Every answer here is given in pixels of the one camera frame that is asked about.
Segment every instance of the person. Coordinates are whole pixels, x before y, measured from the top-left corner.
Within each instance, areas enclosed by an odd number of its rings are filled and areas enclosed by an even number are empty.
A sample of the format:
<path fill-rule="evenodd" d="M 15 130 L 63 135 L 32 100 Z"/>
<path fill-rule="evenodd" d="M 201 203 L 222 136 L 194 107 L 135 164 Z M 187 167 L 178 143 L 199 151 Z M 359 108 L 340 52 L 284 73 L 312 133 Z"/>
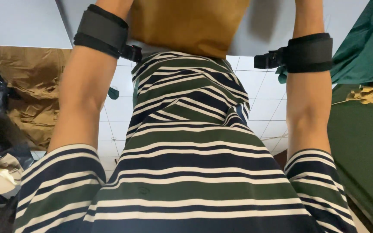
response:
<path fill-rule="evenodd" d="M 132 1 L 96 5 L 126 19 Z M 323 33 L 322 0 L 295 3 L 293 38 Z M 356 232 L 330 154 L 329 71 L 288 75 L 283 172 L 248 128 L 248 95 L 226 61 L 144 57 L 133 69 L 126 145 L 106 182 L 96 148 L 116 65 L 73 49 L 49 151 L 22 178 L 16 233 Z"/>

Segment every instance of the forearm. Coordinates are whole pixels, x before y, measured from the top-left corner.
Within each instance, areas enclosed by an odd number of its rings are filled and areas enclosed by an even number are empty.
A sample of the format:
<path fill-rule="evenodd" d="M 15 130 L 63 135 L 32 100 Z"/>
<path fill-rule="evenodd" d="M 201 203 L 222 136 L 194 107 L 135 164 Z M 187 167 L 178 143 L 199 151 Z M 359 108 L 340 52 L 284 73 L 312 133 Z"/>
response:
<path fill-rule="evenodd" d="M 296 0 L 293 38 L 323 32 L 322 0 Z M 290 156 L 303 148 L 318 148 L 330 152 L 327 122 L 332 101 L 331 86 L 329 71 L 289 73 L 287 124 Z"/>
<path fill-rule="evenodd" d="M 132 0 L 98 0 L 96 5 L 126 19 Z M 69 144 L 97 148 L 99 117 L 116 70 L 117 59 L 75 46 L 60 81 L 60 113 L 49 151 Z"/>

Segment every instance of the striped dress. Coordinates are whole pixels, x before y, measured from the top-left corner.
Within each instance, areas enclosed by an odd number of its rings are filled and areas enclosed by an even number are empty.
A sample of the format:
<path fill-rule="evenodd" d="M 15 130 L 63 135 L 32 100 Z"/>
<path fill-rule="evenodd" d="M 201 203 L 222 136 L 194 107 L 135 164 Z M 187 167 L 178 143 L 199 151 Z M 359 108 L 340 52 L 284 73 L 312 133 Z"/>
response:
<path fill-rule="evenodd" d="M 224 60 L 158 53 L 132 74 L 110 180 L 93 147 L 52 151 L 23 174 L 16 233 L 356 232 L 332 156 L 299 151 L 280 170 Z"/>

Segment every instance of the green fabric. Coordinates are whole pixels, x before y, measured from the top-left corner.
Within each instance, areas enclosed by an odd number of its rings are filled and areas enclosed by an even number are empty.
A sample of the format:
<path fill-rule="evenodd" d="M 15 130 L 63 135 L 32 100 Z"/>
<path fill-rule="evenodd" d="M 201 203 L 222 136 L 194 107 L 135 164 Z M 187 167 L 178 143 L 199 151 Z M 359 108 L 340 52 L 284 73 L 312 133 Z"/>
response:
<path fill-rule="evenodd" d="M 119 91 L 118 90 L 115 90 L 111 87 L 109 87 L 109 91 L 107 92 L 107 94 L 109 95 L 109 97 L 111 99 L 117 99 L 119 98 Z"/>
<path fill-rule="evenodd" d="M 333 56 L 332 83 L 363 84 L 373 82 L 373 0 Z M 287 70 L 277 69 L 280 83 L 286 83 Z"/>
<path fill-rule="evenodd" d="M 358 85 L 338 85 L 332 103 L 344 101 Z M 328 135 L 341 183 L 373 222 L 373 104 L 348 101 L 332 105 Z"/>

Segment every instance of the striped sleeve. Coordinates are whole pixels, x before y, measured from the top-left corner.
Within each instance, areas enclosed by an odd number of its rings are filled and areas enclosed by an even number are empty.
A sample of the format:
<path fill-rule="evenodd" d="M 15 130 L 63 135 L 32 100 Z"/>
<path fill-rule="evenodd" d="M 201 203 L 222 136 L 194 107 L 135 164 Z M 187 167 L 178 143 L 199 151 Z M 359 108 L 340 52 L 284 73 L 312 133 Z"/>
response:
<path fill-rule="evenodd" d="M 321 150 L 295 153 L 284 169 L 305 208 L 329 233 L 356 232 L 333 157 Z"/>
<path fill-rule="evenodd" d="M 22 175 L 15 233 L 75 232 L 105 180 L 92 146 L 75 144 L 50 152 Z"/>

